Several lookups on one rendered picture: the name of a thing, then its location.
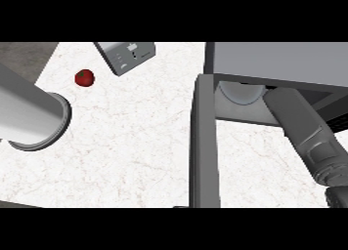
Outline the dark grey microwave door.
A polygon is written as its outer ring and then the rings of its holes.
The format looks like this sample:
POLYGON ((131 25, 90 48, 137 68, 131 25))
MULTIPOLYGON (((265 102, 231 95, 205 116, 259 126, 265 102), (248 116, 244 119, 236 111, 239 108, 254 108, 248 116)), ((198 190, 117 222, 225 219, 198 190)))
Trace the dark grey microwave door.
POLYGON ((219 208, 213 76, 199 74, 191 111, 189 207, 219 208))

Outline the glass microwave turntable plate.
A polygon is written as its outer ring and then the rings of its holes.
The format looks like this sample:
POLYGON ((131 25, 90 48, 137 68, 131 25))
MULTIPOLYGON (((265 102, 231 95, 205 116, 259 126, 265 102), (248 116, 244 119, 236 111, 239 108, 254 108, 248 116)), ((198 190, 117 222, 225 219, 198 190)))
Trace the glass microwave turntable plate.
POLYGON ((219 89, 226 99, 238 105, 253 104, 265 93, 263 85, 250 85, 229 81, 219 82, 219 89))

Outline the red tomato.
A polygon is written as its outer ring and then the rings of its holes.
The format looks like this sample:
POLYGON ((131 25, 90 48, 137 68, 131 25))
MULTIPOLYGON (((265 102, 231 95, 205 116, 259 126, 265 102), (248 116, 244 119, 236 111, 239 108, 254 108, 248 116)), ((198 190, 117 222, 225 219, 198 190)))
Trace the red tomato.
POLYGON ((94 81, 94 76, 93 72, 88 69, 82 69, 77 74, 75 74, 75 83, 81 87, 90 87, 94 81))

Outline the grey appliance with buttons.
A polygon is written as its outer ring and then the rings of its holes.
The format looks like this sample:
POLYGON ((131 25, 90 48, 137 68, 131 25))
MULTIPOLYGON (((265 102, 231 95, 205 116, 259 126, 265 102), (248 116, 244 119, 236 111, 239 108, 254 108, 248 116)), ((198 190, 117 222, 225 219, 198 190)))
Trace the grey appliance with buttons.
POLYGON ((94 42, 93 45, 117 76, 125 74, 155 56, 152 42, 94 42))

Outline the grey microwave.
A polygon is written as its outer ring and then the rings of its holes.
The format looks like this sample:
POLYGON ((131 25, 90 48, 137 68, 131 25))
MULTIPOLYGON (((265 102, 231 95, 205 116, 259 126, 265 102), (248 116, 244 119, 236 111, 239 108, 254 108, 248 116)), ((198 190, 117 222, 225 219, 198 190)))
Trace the grey microwave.
POLYGON ((202 72, 216 82, 296 89, 331 131, 348 130, 348 42, 208 42, 202 72))

